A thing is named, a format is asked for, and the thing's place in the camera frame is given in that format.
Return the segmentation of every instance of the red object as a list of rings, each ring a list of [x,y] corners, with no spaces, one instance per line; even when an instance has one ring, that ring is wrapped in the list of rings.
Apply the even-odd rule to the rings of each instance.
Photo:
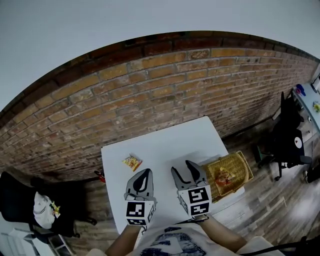
[[[104,173],[98,172],[97,170],[94,171],[94,173],[95,173],[96,175],[98,175],[99,180],[100,180],[101,182],[106,183],[106,178],[105,178]]]

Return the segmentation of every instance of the wicker basket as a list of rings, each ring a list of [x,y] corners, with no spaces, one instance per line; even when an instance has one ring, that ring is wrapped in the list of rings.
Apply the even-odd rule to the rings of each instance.
[[[203,166],[206,170],[208,183],[211,187],[212,202],[217,202],[231,192],[236,192],[244,183],[253,179],[253,173],[241,151],[229,154],[219,160],[208,163]],[[231,183],[219,186],[216,184],[216,177],[219,175],[220,168],[223,167],[235,177],[231,179]]]

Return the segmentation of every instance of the white t-shirt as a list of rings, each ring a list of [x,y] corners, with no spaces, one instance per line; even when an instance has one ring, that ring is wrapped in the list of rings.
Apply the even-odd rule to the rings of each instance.
[[[273,245],[256,236],[236,253],[213,242],[195,223],[171,225],[165,229],[147,230],[136,249],[128,256],[236,256],[260,251]],[[91,251],[87,256],[103,256]],[[261,256],[284,256],[280,251],[270,251]]]

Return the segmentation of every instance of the blue object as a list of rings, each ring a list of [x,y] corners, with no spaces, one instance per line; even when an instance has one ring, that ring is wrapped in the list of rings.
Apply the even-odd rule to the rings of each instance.
[[[297,87],[300,90],[303,96],[306,96],[305,89],[300,83],[298,83],[295,87]]]

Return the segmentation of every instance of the brick wall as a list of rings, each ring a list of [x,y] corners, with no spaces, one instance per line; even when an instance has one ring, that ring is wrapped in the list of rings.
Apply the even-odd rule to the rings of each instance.
[[[203,115],[221,137],[273,115],[319,60],[245,34],[131,39],[65,63],[0,113],[0,167],[51,180],[102,168],[101,147]]]

